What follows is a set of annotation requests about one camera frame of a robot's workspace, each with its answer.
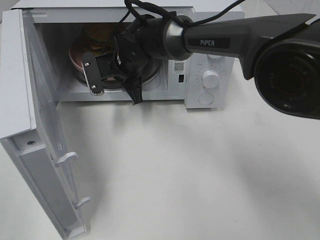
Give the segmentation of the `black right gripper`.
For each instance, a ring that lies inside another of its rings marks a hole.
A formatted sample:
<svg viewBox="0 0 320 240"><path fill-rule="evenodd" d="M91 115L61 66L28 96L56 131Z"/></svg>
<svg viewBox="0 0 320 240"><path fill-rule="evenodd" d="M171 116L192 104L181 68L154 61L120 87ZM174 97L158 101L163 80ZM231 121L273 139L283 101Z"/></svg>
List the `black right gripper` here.
<svg viewBox="0 0 320 240"><path fill-rule="evenodd" d="M142 80L150 78L150 58L142 50L137 30L127 27L124 31L112 33L113 57L110 64L115 80L125 80L122 87L132 100L132 104L143 102Z"/></svg>

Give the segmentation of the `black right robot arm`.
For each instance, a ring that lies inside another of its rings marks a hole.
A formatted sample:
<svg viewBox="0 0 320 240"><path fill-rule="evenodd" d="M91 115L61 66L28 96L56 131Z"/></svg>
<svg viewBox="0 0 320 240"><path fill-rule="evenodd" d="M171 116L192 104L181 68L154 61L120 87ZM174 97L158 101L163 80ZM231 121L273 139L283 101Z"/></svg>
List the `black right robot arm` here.
<svg viewBox="0 0 320 240"><path fill-rule="evenodd" d="M151 60L187 60L192 54L237 58L243 77L254 79L275 110L320 117L320 22L310 13L271 15L196 24L188 17L144 15L114 37L111 64L124 74L134 103L139 75Z"/></svg>

